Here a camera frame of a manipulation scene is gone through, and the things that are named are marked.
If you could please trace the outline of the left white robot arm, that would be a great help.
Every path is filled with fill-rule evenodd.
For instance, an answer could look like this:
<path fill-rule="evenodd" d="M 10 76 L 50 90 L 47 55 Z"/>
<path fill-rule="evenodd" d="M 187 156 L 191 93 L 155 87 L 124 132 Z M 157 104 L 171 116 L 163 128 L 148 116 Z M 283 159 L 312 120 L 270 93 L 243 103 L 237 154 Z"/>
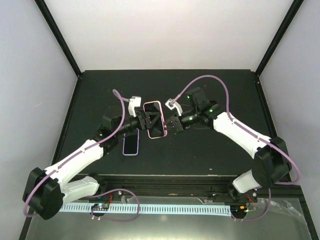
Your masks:
<path fill-rule="evenodd" d="M 102 118 L 94 137 L 75 152 L 46 169 L 34 168 L 28 175 L 22 200 L 42 219 L 48 220 L 60 209 L 75 200 L 93 196 L 103 199 L 108 188 L 96 174 L 81 180 L 72 179 L 90 164 L 111 152 L 121 135 L 135 130 L 163 129 L 163 111 L 158 101 L 146 102 L 142 107 L 133 107 L 132 115 L 125 115 L 123 109 L 109 107 Z"/>

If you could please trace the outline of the phone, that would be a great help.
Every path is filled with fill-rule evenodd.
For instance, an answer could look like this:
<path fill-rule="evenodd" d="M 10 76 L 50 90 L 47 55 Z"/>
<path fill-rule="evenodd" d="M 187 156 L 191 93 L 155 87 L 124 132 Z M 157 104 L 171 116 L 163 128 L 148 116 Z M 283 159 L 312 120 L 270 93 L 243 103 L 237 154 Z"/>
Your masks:
<path fill-rule="evenodd" d="M 139 153 L 139 140 L 140 131 L 138 129 L 125 133 L 123 136 L 122 154 L 124 156 L 137 156 Z"/>

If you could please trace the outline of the pink phone case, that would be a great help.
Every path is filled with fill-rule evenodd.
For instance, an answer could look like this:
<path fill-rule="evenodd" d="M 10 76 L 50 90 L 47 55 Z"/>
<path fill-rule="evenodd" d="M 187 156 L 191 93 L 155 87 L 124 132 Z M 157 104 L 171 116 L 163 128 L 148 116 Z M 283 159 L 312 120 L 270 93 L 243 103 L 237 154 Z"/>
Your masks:
<path fill-rule="evenodd" d="M 165 120 L 160 101 L 149 101 L 143 104 L 146 115 L 147 132 L 150 139 L 158 139 L 167 135 Z"/>

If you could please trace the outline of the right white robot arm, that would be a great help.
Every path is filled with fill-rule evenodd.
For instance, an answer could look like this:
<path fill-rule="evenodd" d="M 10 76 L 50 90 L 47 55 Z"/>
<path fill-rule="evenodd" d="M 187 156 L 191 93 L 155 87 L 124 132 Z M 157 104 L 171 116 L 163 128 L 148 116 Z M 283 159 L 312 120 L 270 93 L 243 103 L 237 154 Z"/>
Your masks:
<path fill-rule="evenodd" d="M 238 175 L 227 187 L 228 198 L 240 201 L 246 192 L 257 188 L 270 188 L 292 170 L 285 141 L 260 134 L 227 113 L 216 101 L 209 100 L 203 89 L 187 92 L 190 109 L 184 111 L 179 103 L 168 99 L 165 105 L 176 113 L 167 120 L 173 129 L 182 132 L 200 123 L 230 138 L 253 159 L 250 170 Z"/>

